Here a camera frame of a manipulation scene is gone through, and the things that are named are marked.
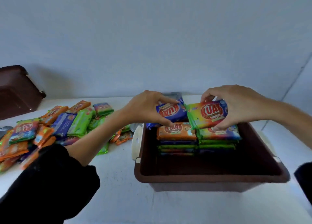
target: table surface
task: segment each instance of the table surface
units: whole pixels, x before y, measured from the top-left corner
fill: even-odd
[[[108,102],[115,109],[131,97],[85,99]],[[183,96],[185,103],[196,103],[200,96]],[[16,121],[41,116],[53,106],[72,106],[81,99],[43,100],[35,112],[0,121],[15,126]],[[260,129],[264,122],[253,123]],[[110,145],[109,152],[96,156],[101,187],[90,203],[65,223],[312,223],[309,214],[292,196],[287,184],[263,184],[245,193],[235,192],[154,192],[149,184],[134,177],[131,142]],[[21,170],[18,166],[0,175],[2,196]]]

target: hand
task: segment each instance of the hand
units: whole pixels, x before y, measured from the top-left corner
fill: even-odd
[[[174,126],[173,123],[162,117],[156,111],[158,102],[177,104],[178,101],[163,96],[160,92],[145,90],[136,95],[121,110],[127,115],[128,123],[159,123],[164,126]]]
[[[276,103],[251,88],[239,85],[224,85],[209,88],[203,93],[201,102],[212,101],[217,96],[222,98],[228,105],[228,115],[216,125],[219,129],[228,128],[240,122],[273,119]]]

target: brown plastic container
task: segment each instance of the brown plastic container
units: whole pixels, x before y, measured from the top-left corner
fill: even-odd
[[[234,154],[158,156],[156,128],[144,125],[135,177],[155,191],[244,192],[262,183],[286,183],[290,175],[249,123],[238,125],[242,140]]]
[[[45,98],[27,75],[20,65],[0,68],[0,120],[36,111]]]

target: forearm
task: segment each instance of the forearm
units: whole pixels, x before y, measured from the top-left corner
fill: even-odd
[[[312,117],[300,109],[283,102],[275,102],[272,120],[283,125],[305,145],[312,149]]]
[[[116,111],[102,125],[65,148],[71,157],[87,166],[112,135],[128,123],[125,113]]]

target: white handle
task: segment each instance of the white handle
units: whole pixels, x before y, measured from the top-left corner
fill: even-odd
[[[140,154],[142,135],[143,135],[143,127],[138,126],[133,134],[132,143],[131,143],[131,157],[132,157],[132,160],[134,161],[136,158],[138,158]]]

